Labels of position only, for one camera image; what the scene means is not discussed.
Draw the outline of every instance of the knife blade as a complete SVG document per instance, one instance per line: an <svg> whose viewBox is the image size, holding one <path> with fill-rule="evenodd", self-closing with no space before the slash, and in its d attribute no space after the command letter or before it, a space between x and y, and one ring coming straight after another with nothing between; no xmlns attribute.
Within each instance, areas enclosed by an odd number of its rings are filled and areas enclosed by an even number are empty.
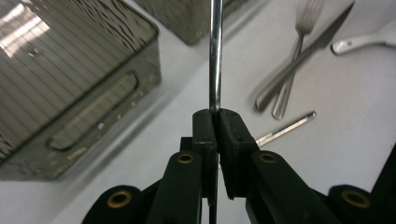
<svg viewBox="0 0 396 224"><path fill-rule="evenodd" d="M318 36L308 48L306 48L300 56L298 56L293 62L285 63L283 68L276 76L270 76L265 82L262 91L256 98L255 106L259 111L264 111L268 104L271 102L273 96L280 90L282 84L288 79L293 71L296 70L309 56L311 56L318 49L324 49L337 33L338 29L344 23L347 15L352 9L354 2L347 5L346 9L340 13L339 16L335 17L335 21L331 22L326 29Z"/></svg>

